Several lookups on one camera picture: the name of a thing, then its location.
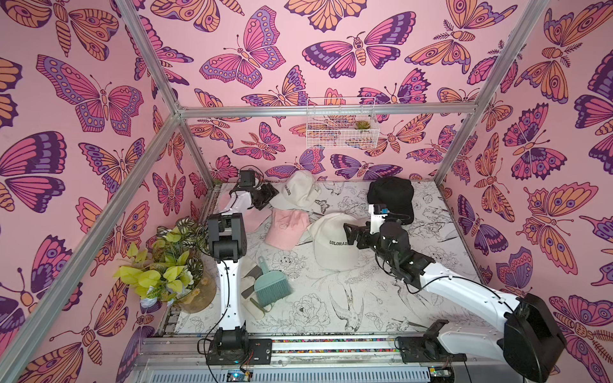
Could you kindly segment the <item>cream Colorado cap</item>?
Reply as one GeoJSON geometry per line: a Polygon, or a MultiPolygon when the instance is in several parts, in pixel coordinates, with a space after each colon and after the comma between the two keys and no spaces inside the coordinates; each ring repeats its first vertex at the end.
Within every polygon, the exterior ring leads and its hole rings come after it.
{"type": "Polygon", "coordinates": [[[324,215],[312,223],[309,234],[313,240],[314,256],[321,268],[330,271],[350,271],[359,264],[360,253],[347,242],[344,224],[356,225],[356,218],[341,212],[324,215]]]}

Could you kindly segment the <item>black cap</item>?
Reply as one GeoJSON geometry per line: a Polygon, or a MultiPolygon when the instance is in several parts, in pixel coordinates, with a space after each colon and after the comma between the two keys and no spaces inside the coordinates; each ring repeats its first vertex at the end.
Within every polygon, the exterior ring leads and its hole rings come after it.
{"type": "Polygon", "coordinates": [[[395,176],[381,177],[370,183],[368,204],[384,204],[390,215],[403,225],[412,224],[414,188],[410,180],[395,176]]]}

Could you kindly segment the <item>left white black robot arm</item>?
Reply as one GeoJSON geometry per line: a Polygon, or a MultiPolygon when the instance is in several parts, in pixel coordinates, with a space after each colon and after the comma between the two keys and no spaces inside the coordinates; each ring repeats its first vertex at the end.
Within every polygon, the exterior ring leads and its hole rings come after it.
{"type": "Polygon", "coordinates": [[[252,198],[261,191],[260,180],[254,169],[240,170],[228,203],[207,218],[209,256],[220,276],[221,316],[205,355],[216,364],[236,363],[249,352],[241,295],[241,262],[247,255],[244,212],[254,207],[252,198]]]}

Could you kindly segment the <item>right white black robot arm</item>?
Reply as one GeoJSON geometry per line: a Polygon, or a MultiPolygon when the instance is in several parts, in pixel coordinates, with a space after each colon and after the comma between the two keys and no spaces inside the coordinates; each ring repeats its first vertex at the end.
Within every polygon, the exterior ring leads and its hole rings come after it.
{"type": "Polygon", "coordinates": [[[343,226],[348,244],[369,248],[390,266],[395,279],[442,296],[477,315],[493,332],[452,329],[445,324],[436,341],[449,354],[472,354],[505,362],[528,381],[546,382],[567,342],[552,311],[536,295],[519,297],[493,290],[415,251],[400,223],[343,226]]]}

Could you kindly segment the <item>pink cap with logo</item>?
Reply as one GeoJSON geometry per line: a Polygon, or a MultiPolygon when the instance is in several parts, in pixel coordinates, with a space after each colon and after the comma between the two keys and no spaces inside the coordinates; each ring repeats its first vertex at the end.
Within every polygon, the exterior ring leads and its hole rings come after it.
{"type": "Polygon", "coordinates": [[[251,193],[247,191],[221,193],[218,206],[221,214],[240,213],[247,234],[255,233],[272,214],[272,210],[268,207],[261,210],[255,207],[252,203],[251,193]]]}

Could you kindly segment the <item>cream cap rear left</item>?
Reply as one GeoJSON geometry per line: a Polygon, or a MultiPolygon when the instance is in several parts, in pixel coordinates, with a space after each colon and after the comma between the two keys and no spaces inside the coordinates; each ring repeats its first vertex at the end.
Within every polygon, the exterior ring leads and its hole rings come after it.
{"type": "Polygon", "coordinates": [[[295,172],[285,184],[276,189],[279,193],[272,198],[270,204],[280,210],[310,211],[322,192],[313,175],[304,170],[295,172]]]}

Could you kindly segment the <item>plain pink cap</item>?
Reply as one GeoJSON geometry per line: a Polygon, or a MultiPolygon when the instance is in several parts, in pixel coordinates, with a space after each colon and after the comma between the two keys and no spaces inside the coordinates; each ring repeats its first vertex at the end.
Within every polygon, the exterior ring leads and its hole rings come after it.
{"type": "Polygon", "coordinates": [[[303,210],[272,211],[271,226],[264,239],[265,244],[283,251],[291,251],[299,244],[310,225],[309,215],[303,210]]]}

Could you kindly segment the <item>clear plastic dustpan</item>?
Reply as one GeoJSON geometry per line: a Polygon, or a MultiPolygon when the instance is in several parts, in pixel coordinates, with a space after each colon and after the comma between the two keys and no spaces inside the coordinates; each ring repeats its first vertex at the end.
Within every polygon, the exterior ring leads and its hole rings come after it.
{"type": "Polygon", "coordinates": [[[259,321],[271,311],[273,305],[262,306],[255,293],[255,281],[263,275],[260,266],[250,259],[242,259],[240,266],[240,296],[243,308],[259,321]]]}

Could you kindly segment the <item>teal hand brush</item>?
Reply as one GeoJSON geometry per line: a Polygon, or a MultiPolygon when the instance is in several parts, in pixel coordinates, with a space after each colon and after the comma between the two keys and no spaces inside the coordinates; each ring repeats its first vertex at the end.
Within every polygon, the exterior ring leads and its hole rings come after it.
{"type": "Polygon", "coordinates": [[[257,302],[261,306],[269,306],[293,293],[288,277],[278,270],[270,270],[263,257],[258,258],[258,266],[263,274],[254,284],[257,302]]]}

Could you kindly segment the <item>small succulent in basket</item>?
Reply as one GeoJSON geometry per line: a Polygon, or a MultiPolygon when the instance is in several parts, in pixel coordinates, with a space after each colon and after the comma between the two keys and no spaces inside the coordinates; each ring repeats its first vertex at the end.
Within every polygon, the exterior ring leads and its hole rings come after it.
{"type": "Polygon", "coordinates": [[[355,122],[355,129],[357,130],[367,130],[370,129],[371,124],[370,121],[356,121],[355,122]]]}

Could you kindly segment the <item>potted green plant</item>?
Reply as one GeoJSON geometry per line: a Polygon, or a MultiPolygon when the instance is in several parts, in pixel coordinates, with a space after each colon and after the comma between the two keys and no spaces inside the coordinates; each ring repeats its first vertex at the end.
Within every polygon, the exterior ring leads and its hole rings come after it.
{"type": "Polygon", "coordinates": [[[129,246],[129,263],[114,277],[124,283],[144,309],[177,306],[188,314],[208,308],[217,294],[216,278],[205,265],[210,255],[208,227],[193,218],[159,227],[146,248],[129,246]]]}

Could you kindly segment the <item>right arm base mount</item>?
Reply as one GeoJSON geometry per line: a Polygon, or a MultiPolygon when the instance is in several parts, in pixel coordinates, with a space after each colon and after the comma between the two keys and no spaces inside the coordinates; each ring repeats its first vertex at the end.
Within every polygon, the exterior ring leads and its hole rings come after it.
{"type": "Polygon", "coordinates": [[[435,338],[397,337],[394,346],[399,351],[404,363],[450,363],[466,362],[465,354],[452,354],[435,338]]]}

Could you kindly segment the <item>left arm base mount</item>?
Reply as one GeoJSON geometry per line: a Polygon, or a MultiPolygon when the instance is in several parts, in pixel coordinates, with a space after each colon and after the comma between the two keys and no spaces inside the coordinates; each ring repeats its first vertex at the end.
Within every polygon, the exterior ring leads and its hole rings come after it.
{"type": "Polygon", "coordinates": [[[214,342],[206,354],[209,365],[270,365],[271,338],[249,339],[247,345],[214,342]]]}

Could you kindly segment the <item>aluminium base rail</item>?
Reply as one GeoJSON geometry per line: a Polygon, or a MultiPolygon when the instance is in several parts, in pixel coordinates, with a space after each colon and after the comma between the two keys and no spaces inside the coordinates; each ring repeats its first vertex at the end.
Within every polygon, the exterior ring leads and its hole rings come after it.
{"type": "Polygon", "coordinates": [[[310,337],[265,335],[268,347],[244,362],[209,366],[208,342],[148,338],[129,382],[523,382],[503,362],[472,355],[406,357],[396,334],[310,337]]]}

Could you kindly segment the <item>aluminium frame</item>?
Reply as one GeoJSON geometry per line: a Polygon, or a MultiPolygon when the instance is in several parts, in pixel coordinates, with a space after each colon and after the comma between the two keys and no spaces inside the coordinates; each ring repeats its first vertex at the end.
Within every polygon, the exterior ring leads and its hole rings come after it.
{"type": "Polygon", "coordinates": [[[410,71],[404,57],[455,24],[448,1],[4,1],[1,4],[1,380],[49,354],[64,370],[50,381],[112,382],[132,319],[98,337],[92,327],[133,242],[187,215],[204,196],[187,184],[178,211],[164,213],[152,176],[188,180],[198,153],[182,148],[181,109],[195,89],[225,107],[271,95],[298,66],[308,98],[328,89],[353,103],[362,86],[410,71]],[[331,78],[303,50],[415,22],[401,57],[331,78]]]}

